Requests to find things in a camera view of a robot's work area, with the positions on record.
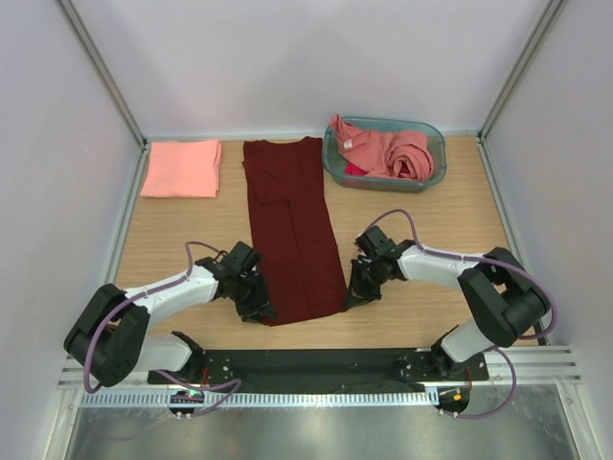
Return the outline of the dark red t shirt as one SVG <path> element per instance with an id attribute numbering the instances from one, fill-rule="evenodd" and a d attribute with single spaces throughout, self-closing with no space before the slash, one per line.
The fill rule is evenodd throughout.
<path id="1" fill-rule="evenodd" d="M 329 220 L 320 138 L 248 141 L 243 168 L 253 247 L 276 313 L 268 326 L 343 312 L 347 294 Z"/>

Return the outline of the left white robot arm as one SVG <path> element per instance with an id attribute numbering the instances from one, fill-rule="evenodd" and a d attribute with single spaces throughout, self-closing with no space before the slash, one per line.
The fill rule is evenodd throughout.
<path id="1" fill-rule="evenodd" d="M 63 343 L 83 367 L 85 391 L 115 386 L 133 372 L 148 373 L 151 382 L 198 381 L 207 367 L 205 351 L 184 333 L 153 336 L 151 328 L 218 299 L 231 300 L 244 322 L 275 319 L 260 261 L 255 249 L 239 241 L 213 257 L 190 257 L 185 270 L 153 284 L 99 287 Z"/>

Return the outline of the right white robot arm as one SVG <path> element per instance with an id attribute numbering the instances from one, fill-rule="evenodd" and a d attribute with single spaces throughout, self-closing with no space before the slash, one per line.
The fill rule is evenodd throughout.
<path id="1" fill-rule="evenodd" d="M 381 299 L 381 286 L 393 280 L 424 281 L 460 291 L 471 318 L 444 334 L 431 347 L 434 373 L 452 380 L 467 362 L 494 346 L 507 348 L 551 309 L 551 301 L 509 250 L 462 255 L 394 242 L 373 226 L 355 240 L 359 255 L 344 307 L 352 309 Z"/>

